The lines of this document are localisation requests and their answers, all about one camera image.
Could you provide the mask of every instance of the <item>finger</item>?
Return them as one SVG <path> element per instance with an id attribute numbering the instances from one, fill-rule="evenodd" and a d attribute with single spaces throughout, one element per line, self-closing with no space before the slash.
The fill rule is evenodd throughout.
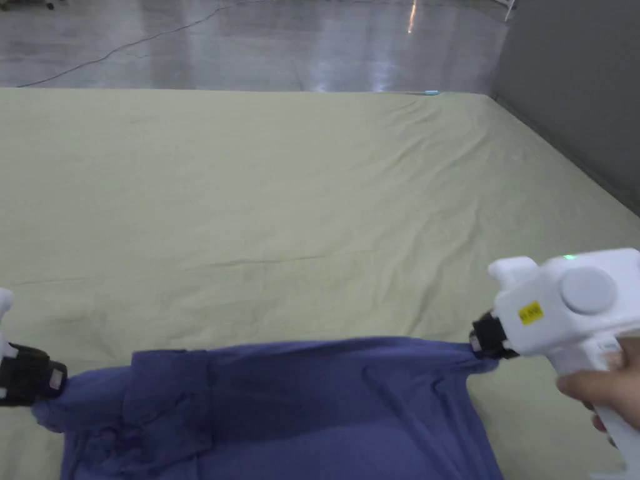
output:
<path id="1" fill-rule="evenodd" d="M 607 432 L 607 427 L 604 426 L 604 423 L 602 423 L 602 419 L 599 416 L 592 416 L 591 423 L 593 423 L 593 426 L 596 427 L 597 431 L 601 431 L 602 433 Z"/>
<path id="2" fill-rule="evenodd" d="M 640 337 L 624 337 L 618 339 L 631 367 L 640 367 Z"/>
<path id="3" fill-rule="evenodd" d="M 556 385 L 565 395 L 582 402 L 608 406 L 615 392 L 618 372 L 583 371 L 558 378 Z"/>

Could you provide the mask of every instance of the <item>mattress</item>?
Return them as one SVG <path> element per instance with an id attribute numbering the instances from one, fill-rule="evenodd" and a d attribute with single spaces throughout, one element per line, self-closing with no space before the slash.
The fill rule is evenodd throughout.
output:
<path id="1" fill-rule="evenodd" d="M 464 341 L 498 258 L 640 246 L 640 220 L 488 97 L 0 90 L 2 332 L 70 372 L 146 349 Z M 618 453 L 544 359 L 469 389 L 507 479 Z M 0 411 L 0 477 L 63 439 Z"/>

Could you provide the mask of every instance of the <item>white handle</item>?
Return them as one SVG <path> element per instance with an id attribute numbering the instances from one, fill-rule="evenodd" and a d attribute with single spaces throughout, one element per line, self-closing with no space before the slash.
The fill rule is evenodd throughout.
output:
<path id="1" fill-rule="evenodd" d="M 595 337 L 561 348 L 548 358 L 558 375 L 569 375 L 582 370 L 611 370 L 624 364 L 622 348 L 613 336 Z M 592 475 L 593 480 L 640 479 L 640 431 L 627 424 L 616 412 L 595 406 L 596 413 L 607 428 L 609 436 L 627 463 L 627 471 L 619 474 Z"/>

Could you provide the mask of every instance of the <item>blue cloth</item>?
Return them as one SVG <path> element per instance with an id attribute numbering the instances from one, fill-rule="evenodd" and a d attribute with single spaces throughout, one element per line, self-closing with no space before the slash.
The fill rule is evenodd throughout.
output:
<path id="1" fill-rule="evenodd" d="M 466 344 L 393 337 L 135 353 L 33 407 L 64 480 L 499 480 Z"/>

